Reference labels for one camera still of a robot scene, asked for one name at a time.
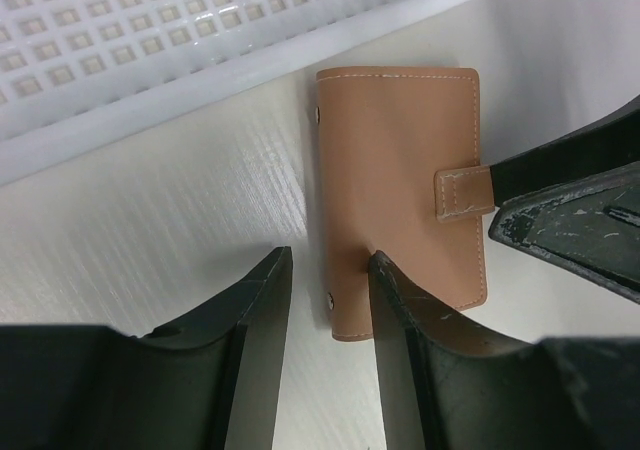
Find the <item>leather strap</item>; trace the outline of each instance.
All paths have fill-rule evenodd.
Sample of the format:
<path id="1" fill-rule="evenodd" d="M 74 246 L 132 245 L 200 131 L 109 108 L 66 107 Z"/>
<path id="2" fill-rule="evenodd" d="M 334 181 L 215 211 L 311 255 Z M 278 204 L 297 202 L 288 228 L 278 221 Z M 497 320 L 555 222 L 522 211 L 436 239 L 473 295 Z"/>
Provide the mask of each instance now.
<path id="1" fill-rule="evenodd" d="M 488 166 L 436 172 L 436 216 L 440 222 L 479 217 L 495 210 Z"/>

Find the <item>perforated basket wall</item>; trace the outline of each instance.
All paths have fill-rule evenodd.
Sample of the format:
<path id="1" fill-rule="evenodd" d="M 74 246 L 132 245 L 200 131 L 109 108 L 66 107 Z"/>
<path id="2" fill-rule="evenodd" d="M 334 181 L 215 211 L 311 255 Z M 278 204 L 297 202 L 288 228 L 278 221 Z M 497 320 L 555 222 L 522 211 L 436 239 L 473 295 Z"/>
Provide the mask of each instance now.
<path id="1" fill-rule="evenodd" d="M 0 140 L 392 1 L 0 0 Z"/>

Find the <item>table surface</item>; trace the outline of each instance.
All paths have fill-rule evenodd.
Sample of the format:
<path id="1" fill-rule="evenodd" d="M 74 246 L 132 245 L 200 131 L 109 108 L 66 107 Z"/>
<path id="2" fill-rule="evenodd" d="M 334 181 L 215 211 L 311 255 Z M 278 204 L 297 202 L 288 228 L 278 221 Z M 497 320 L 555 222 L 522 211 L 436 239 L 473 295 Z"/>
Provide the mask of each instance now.
<path id="1" fill-rule="evenodd" d="M 328 327 L 315 72 L 476 68 L 483 162 L 492 163 L 640 94 L 639 8 L 640 0 L 475 0 L 7 185 L 0 321 L 104 322 L 144 334 L 271 247 L 291 245 L 274 448 L 383 449 L 373 343 L 337 343 Z M 640 306 L 487 238 L 485 248 L 489 299 L 472 318 L 525 340 L 640 334 Z"/>

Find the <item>brown leather case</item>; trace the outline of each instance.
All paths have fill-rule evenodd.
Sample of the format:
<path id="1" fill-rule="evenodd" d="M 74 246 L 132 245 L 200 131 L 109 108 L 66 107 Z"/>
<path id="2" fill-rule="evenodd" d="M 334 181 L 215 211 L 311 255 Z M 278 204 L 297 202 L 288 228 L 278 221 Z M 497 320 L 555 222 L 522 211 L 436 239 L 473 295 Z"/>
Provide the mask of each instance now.
<path id="1" fill-rule="evenodd" d="M 450 306 L 484 303 L 479 215 L 492 211 L 493 195 L 488 168 L 475 167 L 477 72 L 347 67 L 319 72 L 317 83 L 334 338 L 371 337 L 375 250 Z M 437 174 L 449 169 L 461 170 Z"/>

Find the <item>brown leather wallet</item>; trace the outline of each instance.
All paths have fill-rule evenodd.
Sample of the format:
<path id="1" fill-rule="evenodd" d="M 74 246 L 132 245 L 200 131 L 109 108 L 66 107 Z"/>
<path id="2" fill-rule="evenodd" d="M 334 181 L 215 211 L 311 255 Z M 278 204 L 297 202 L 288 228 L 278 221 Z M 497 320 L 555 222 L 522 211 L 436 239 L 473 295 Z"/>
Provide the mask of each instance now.
<path id="1" fill-rule="evenodd" d="M 487 298 L 478 74 L 468 68 L 347 67 L 317 75 L 331 324 L 371 337 L 367 262 L 384 251 L 457 309 Z"/>

